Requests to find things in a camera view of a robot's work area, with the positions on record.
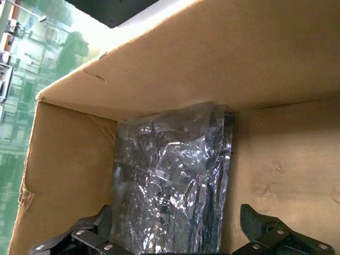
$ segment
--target cardboard box wall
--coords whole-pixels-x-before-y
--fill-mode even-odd
[[[117,120],[203,101],[239,112],[222,251],[247,243],[242,203],[340,250],[339,10],[175,1],[120,31],[117,46],[37,96],[9,254],[111,202]]]

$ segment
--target silver metallic bag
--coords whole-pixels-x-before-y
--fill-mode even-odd
[[[235,118],[213,103],[118,122],[112,239],[134,252],[216,252]]]

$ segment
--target black object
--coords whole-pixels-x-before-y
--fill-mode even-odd
[[[67,0],[109,28],[140,13],[158,0]]]
[[[111,220],[111,206],[104,206],[99,214],[79,219],[66,233],[35,246],[30,250],[30,254],[133,255],[132,252],[107,240],[111,231]],[[232,253],[234,255],[334,254],[334,249],[330,245],[299,234],[280,219],[259,214],[249,205],[241,206],[241,229],[251,242]],[[189,253],[163,254],[189,255]]]

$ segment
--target silver rivet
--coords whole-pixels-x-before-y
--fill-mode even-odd
[[[76,232],[76,235],[81,235],[84,232],[85,232],[85,230],[79,230],[78,232]]]
[[[319,244],[319,247],[323,250],[327,250],[328,249],[328,246],[327,245],[324,245],[324,244]]]
[[[257,243],[253,244],[252,246],[255,250],[261,249],[261,246],[259,246]]]
[[[107,246],[105,246],[104,247],[104,250],[109,250],[109,249],[111,249],[113,247],[113,245],[112,244],[108,244]]]
[[[45,247],[45,246],[44,246],[44,245],[39,245],[39,246],[36,247],[36,250],[39,251],[39,250],[41,250],[43,247]]]

